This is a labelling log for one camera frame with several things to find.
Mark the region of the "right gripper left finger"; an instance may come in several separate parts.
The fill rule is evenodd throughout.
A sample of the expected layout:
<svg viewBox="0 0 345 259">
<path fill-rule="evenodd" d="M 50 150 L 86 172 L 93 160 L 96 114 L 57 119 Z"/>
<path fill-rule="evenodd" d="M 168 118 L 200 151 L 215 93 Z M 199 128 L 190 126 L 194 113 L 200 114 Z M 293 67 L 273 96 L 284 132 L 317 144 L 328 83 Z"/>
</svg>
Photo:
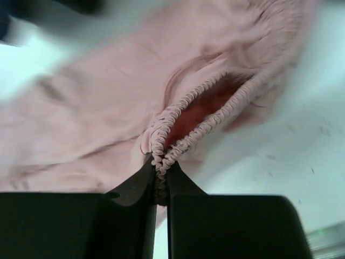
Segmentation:
<svg viewBox="0 0 345 259">
<path fill-rule="evenodd" d="M 152 258 L 150 161 L 106 194 L 1 194 L 1 258 Z"/>
</svg>

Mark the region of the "pink trousers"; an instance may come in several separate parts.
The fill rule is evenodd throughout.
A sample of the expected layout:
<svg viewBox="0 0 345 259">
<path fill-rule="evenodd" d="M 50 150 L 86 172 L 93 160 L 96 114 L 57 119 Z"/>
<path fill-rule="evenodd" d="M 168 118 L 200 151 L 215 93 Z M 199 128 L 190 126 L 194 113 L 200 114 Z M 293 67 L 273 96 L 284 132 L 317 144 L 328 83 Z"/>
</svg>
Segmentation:
<svg viewBox="0 0 345 259">
<path fill-rule="evenodd" d="M 1 104 L 1 192 L 106 193 L 153 157 L 157 221 L 175 162 L 264 122 L 318 1 L 174 1 Z"/>
</svg>

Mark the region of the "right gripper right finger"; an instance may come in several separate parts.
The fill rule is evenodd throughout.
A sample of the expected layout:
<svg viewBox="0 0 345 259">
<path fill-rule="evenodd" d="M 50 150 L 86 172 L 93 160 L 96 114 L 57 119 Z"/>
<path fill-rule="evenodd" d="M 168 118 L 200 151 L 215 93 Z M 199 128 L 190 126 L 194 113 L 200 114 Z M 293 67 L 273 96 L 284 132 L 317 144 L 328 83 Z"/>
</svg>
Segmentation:
<svg viewBox="0 0 345 259">
<path fill-rule="evenodd" d="M 279 195 L 210 195 L 167 172 L 170 258 L 311 258 L 299 216 Z"/>
</svg>

